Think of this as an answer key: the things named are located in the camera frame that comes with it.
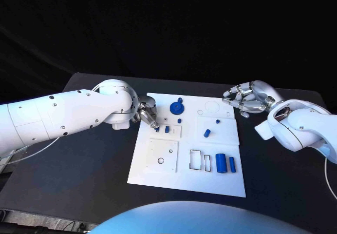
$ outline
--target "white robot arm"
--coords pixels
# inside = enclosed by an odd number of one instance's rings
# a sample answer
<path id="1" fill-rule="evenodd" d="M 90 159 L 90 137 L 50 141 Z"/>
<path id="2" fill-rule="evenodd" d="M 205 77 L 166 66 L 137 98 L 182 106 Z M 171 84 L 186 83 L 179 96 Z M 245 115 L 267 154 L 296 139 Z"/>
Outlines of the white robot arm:
<path id="1" fill-rule="evenodd" d="M 284 100 L 270 84 L 257 80 L 231 88 L 224 102 L 241 109 L 241 115 L 270 112 L 256 127 L 264 140 L 276 137 L 292 151 L 316 148 L 337 164 L 337 116 L 319 105 L 302 100 Z"/>
<path id="2" fill-rule="evenodd" d="M 116 79 L 106 80 L 93 91 L 77 90 L 0 105 L 0 154 L 103 122 L 119 130 L 130 127 L 130 120 L 145 120 L 158 128 L 156 114 L 155 99 L 139 97 L 130 85 Z"/>

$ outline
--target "table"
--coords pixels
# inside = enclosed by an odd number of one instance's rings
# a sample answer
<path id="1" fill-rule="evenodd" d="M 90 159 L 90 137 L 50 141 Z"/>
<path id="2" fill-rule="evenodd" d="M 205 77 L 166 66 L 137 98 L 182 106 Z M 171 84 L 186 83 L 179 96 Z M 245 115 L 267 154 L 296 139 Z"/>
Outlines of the table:
<path id="1" fill-rule="evenodd" d="M 65 92 L 93 89 L 107 79 L 129 82 L 148 92 L 222 97 L 233 85 L 114 77 L 77 73 Z M 315 91 L 280 89 L 289 99 L 322 106 Z M 266 214 L 315 233 L 337 231 L 337 201 L 325 178 L 325 157 L 312 148 L 289 151 L 273 138 L 264 141 L 254 127 L 267 113 L 241 117 L 235 110 L 247 198 L 127 184 L 140 123 L 129 130 L 99 127 L 63 137 L 40 155 L 21 162 L 0 193 L 0 208 L 101 223 L 142 205 L 191 200 L 225 204 Z M 28 155 L 50 142 L 28 149 Z M 329 162 L 329 178 L 337 191 L 337 165 Z"/>

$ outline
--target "black cloth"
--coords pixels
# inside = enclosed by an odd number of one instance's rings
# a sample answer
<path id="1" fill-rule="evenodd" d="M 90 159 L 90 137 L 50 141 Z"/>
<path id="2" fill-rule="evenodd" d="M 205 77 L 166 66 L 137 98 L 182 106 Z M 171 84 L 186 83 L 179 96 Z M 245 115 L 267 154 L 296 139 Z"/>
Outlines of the black cloth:
<path id="1" fill-rule="evenodd" d="M 107 79 L 129 82 L 137 94 L 165 93 L 222 97 L 231 85 L 113 77 L 77 73 L 65 91 L 93 89 Z M 325 106 L 317 92 L 280 89 L 286 98 Z M 129 130 L 99 127 L 63 137 L 40 155 L 21 162 L 0 193 L 0 208 L 101 223 L 142 205 L 172 200 L 207 201 L 263 213 L 315 233 L 337 231 L 337 201 L 325 179 L 325 157 L 312 148 L 289 151 L 254 127 L 267 113 L 238 121 L 247 198 L 127 184 L 140 124 Z M 28 149 L 28 155 L 48 145 Z M 337 166 L 329 162 L 337 191 Z"/>
<path id="2" fill-rule="evenodd" d="M 231 7 L 205 1 L 4 0 L 0 101 L 61 92 L 71 75 L 84 72 L 234 85 L 261 79 L 319 91 L 337 111 L 335 65 L 325 54 L 335 25 L 325 30 L 319 9 L 257 2 Z"/>

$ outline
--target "small blue cylinder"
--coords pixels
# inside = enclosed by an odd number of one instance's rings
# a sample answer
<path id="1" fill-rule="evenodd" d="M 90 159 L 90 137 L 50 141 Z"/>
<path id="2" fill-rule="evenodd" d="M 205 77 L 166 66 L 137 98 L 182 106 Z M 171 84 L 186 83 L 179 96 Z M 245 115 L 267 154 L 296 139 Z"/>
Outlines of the small blue cylinder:
<path id="1" fill-rule="evenodd" d="M 230 157 L 230 164 L 231 164 L 231 171 L 233 171 L 233 172 L 237 172 L 237 170 L 235 170 L 234 157 Z"/>
<path id="2" fill-rule="evenodd" d="M 208 129 L 207 132 L 205 132 L 205 134 L 204 134 L 204 136 L 209 137 L 209 134 L 211 134 L 211 130 Z"/>
<path id="3" fill-rule="evenodd" d="M 217 154 L 217 171 L 218 173 L 227 173 L 227 155 Z"/>

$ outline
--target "floor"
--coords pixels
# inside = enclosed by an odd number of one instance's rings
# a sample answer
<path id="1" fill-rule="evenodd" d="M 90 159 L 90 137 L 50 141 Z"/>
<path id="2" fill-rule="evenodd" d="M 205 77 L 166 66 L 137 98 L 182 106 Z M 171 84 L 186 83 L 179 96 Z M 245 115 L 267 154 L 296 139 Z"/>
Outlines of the floor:
<path id="1" fill-rule="evenodd" d="M 22 159 L 27 154 L 27 152 L 19 152 L 18 154 L 14 155 L 11 161 Z M 18 163 L 6 165 L 4 172 L 2 173 L 11 173 L 15 171 L 18 166 Z M 57 230 L 67 230 L 67 231 L 77 231 L 80 227 L 80 222 L 73 223 L 73 220 L 67 219 L 60 219 L 60 218 L 52 218 L 47 217 L 42 215 L 35 215 L 35 214 L 27 214 L 22 212 L 9 212 L 6 211 L 6 217 L 5 217 L 5 222 L 9 223 L 18 223 L 19 225 L 28 225 L 28 226 L 44 226 L 48 227 L 50 229 L 57 229 Z M 86 230 L 93 230 L 97 225 L 91 223 L 84 223 L 86 225 Z"/>

